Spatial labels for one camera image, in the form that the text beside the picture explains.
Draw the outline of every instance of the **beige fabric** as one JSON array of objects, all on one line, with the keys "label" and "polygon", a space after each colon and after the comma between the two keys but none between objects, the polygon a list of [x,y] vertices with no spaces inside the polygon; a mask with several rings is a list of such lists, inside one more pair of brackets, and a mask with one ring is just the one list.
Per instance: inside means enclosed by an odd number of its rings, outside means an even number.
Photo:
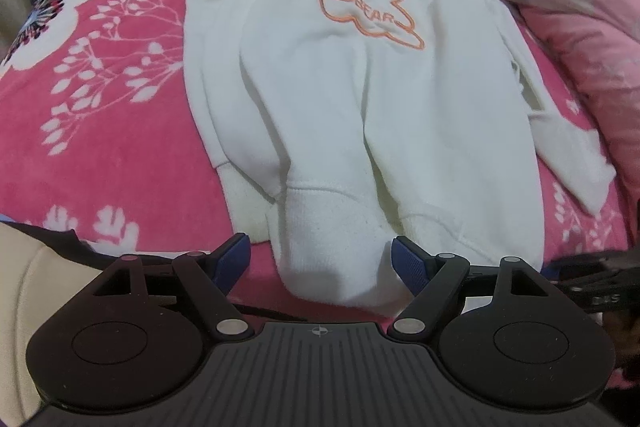
[{"label": "beige fabric", "polygon": [[31,335],[98,273],[0,223],[0,419],[8,427],[40,404],[24,359]]}]

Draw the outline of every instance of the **white sweatshirt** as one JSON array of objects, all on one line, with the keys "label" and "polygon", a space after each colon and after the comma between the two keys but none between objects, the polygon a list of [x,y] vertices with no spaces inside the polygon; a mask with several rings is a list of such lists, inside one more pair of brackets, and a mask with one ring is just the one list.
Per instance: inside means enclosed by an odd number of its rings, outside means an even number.
[{"label": "white sweatshirt", "polygon": [[185,81],[234,228],[287,288],[406,297],[404,233],[472,264],[542,265],[536,149],[583,205],[614,170],[561,118],[498,0],[187,0]]}]

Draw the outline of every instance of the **ribbed black surface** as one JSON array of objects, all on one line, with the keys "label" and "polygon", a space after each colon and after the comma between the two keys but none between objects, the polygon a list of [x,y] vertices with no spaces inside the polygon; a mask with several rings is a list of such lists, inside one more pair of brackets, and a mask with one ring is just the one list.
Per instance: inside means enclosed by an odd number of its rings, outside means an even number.
[{"label": "ribbed black surface", "polygon": [[83,416],[43,409],[30,427],[612,427],[594,405],[554,413],[504,411],[463,394],[422,346],[374,324],[267,323],[213,350],[183,390],[145,410]]}]

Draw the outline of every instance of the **circular pad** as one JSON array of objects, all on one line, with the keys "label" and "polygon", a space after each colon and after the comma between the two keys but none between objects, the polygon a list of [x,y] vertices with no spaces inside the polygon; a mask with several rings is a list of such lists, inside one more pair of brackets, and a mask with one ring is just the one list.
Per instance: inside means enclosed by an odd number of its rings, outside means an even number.
[{"label": "circular pad", "polygon": [[451,376],[515,409],[560,409],[598,396],[615,361],[605,331],[572,303],[519,297],[460,315],[443,329],[438,351]]},{"label": "circular pad", "polygon": [[103,413],[143,407],[178,389],[202,350],[198,328],[184,316],[116,295],[62,309],[31,337],[26,358],[47,401]]},{"label": "circular pad", "polygon": [[569,340],[558,328],[527,321],[501,327],[494,344],[506,357],[524,363],[553,362],[569,349]]},{"label": "circular pad", "polygon": [[138,356],[146,347],[142,328],[126,322],[103,322],[87,326],[73,339],[78,357],[91,363],[122,363]]}]

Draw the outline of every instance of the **pink blanket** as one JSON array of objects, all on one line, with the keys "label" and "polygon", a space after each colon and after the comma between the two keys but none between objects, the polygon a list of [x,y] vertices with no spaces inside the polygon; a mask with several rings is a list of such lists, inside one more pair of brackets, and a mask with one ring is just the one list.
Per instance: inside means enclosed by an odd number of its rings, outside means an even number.
[{"label": "pink blanket", "polygon": [[[210,250],[228,238],[183,85],[184,10],[184,0],[38,4],[0,66],[0,212],[126,250]],[[529,43],[561,112],[592,128],[558,68]],[[546,260],[627,246],[615,183],[594,218],[541,162],[540,176]],[[236,301],[316,320],[357,316],[294,299],[270,246],[252,253]]]}]

